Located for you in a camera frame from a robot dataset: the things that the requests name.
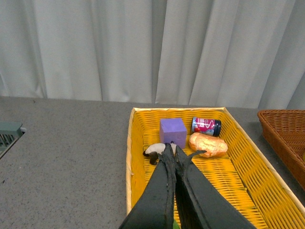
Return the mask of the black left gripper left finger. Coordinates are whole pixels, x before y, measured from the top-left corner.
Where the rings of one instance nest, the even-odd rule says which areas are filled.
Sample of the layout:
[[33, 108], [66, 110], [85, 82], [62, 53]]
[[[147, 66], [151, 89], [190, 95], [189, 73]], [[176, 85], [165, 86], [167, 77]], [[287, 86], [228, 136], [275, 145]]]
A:
[[170, 144], [166, 144], [143, 194], [119, 228], [172, 229], [175, 186], [173, 149]]

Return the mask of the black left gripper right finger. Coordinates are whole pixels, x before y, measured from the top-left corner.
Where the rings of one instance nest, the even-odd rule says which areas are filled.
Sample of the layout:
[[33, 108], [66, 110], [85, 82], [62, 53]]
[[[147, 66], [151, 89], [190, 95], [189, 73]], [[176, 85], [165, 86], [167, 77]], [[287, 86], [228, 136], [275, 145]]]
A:
[[182, 229], [254, 229], [187, 155], [176, 148], [176, 205]]

